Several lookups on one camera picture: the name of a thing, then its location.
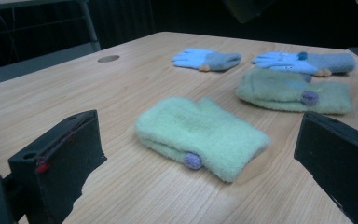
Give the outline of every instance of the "light blue glove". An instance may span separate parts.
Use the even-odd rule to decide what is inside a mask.
[[[335,73],[347,73],[355,68],[355,61],[348,53],[298,54],[268,52],[252,60],[257,67],[283,72],[298,72],[316,77],[329,77]]]
[[[172,58],[173,65],[198,69],[203,72],[225,71],[238,65],[241,55],[223,54],[209,49],[185,49]]]

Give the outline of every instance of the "mitten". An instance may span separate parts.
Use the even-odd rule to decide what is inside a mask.
[[[351,111],[349,87],[324,81],[310,83],[307,76],[255,68],[246,72],[235,90],[242,100],[273,110],[324,114],[346,114]]]
[[[135,130],[146,147],[226,182],[269,144],[268,136],[208,98],[165,99],[136,120]]]
[[[335,73],[348,73],[355,68],[356,62],[349,53],[337,54],[298,54],[268,52],[252,60],[257,67],[277,71],[298,72],[316,77],[328,77]]]
[[[174,56],[172,61],[175,66],[198,69],[203,72],[225,71],[238,65],[241,55],[223,54],[209,49],[185,49]]]

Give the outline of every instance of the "glove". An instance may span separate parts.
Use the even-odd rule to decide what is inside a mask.
[[[226,182],[269,144],[268,136],[208,98],[163,100],[136,120],[135,131],[161,155],[190,169],[204,166]]]
[[[310,83],[307,76],[255,68],[246,72],[235,90],[242,100],[273,110],[323,114],[351,111],[349,87],[338,82]]]
[[[257,67],[277,71],[298,72],[316,77],[329,77],[335,73],[353,71],[355,60],[349,53],[339,54],[298,54],[285,52],[268,52],[252,60]]]
[[[209,49],[185,49],[172,58],[173,65],[198,69],[203,72],[225,71],[238,65],[241,55],[223,54]]]

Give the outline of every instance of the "dark background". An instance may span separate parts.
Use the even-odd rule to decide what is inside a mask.
[[[277,0],[245,24],[223,0],[90,0],[89,10],[102,49],[161,31],[358,47],[355,0]],[[89,41],[76,2],[0,10],[0,66]]]

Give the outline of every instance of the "wood grain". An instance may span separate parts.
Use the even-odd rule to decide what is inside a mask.
[[[225,73],[172,66],[172,56],[189,47],[238,52],[242,60]],[[56,123],[97,109],[108,161],[89,176],[65,223],[351,223],[293,158],[302,114],[266,110],[234,95],[252,58],[272,50],[343,51],[158,33],[0,83],[0,174],[9,174],[11,155]],[[109,55],[119,59],[97,62]],[[351,86],[353,111],[334,118],[358,129],[355,60],[348,76],[324,80]],[[269,135],[272,144],[233,184],[205,169],[190,171],[145,148],[134,132],[142,112],[171,96],[210,97]]]

